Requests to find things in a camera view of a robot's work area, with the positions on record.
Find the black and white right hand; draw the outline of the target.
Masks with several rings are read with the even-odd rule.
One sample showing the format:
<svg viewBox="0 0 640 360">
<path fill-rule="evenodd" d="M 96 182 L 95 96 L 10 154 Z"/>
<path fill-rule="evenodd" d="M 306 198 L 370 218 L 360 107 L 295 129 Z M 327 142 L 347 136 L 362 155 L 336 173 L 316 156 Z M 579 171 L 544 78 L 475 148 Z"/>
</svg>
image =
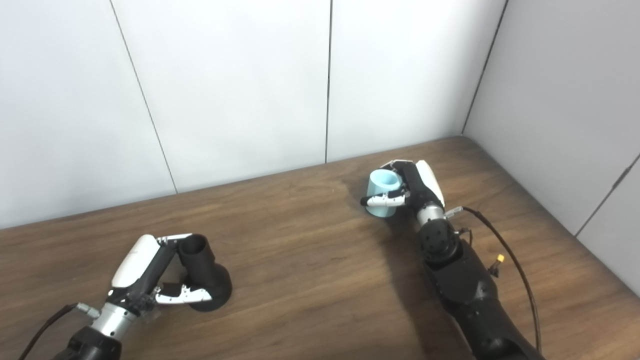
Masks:
<svg viewBox="0 0 640 360">
<path fill-rule="evenodd" d="M 425 160 L 394 159 L 378 168 L 395 176 L 391 189 L 368 194 L 359 200 L 366 208 L 408 207 L 420 211 L 427 205 L 445 208 L 446 203 L 434 171 Z"/>
</svg>

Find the black and white left hand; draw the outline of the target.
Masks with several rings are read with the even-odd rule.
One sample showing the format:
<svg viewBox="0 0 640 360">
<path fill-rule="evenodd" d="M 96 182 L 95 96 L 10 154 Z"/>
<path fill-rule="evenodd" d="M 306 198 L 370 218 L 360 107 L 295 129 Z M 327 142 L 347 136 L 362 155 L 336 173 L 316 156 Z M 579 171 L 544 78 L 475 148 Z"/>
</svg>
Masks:
<svg viewBox="0 0 640 360">
<path fill-rule="evenodd" d="M 119 265 L 111 282 L 106 303 L 140 316 L 156 305 L 200 305 L 206 312 L 214 307 L 210 292 L 201 286 L 181 283 L 160 283 L 179 248 L 193 234 L 154 237 L 142 235 Z"/>
</svg>

